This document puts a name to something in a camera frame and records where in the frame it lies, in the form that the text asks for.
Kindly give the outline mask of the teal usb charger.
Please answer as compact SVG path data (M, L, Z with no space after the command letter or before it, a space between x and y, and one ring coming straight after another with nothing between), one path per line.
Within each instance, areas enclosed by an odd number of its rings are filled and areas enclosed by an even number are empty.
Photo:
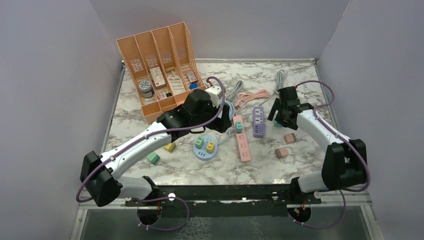
M237 134L241 134L242 133L242 131L243 131L243 123L241 121L236 121L234 127L235 127L235 132Z
M282 125L280 123L278 123L276 120L273 121L273 125L275 127L282 127Z

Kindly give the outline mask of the yellow usb charger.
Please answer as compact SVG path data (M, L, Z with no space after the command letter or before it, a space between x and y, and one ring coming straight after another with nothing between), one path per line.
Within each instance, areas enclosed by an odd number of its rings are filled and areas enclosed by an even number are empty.
M214 141L209 141L208 143L207 143L207 145L206 145L206 148L205 148L205 150L206 150L206 152L208 153L208 154L212 154L213 152L214 152L214 150L215 150L215 142Z

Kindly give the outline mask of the green usb charger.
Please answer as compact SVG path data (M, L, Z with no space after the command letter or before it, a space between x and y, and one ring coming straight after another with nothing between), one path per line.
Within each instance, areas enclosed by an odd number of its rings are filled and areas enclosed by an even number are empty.
M203 145L204 145L204 138L202 136L198 136L194 142L194 146L197 149L202 149Z

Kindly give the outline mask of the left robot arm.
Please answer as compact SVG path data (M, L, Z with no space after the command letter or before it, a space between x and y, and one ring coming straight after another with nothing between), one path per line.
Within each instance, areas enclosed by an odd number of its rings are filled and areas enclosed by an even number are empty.
M125 181L122 175L157 149L188 134L197 134L197 128L224 133L231 125L229 107L221 101L214 104L210 93L195 89L184 103L163 112L126 143L101 154L87 153L79 177L82 186L75 199L79 203L94 201L98 207L117 198L138 198L144 205L152 205L157 200L154 182L148 177Z

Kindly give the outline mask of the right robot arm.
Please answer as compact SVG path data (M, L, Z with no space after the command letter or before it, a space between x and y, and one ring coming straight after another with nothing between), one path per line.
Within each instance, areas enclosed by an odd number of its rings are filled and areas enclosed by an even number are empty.
M295 177L290 182L289 199L300 204L309 193L350 190L352 186L370 183L366 145L361 139L351 139L338 132L309 103L301 103L294 86L278 90L268 115L284 128L302 129L324 150L320 171Z

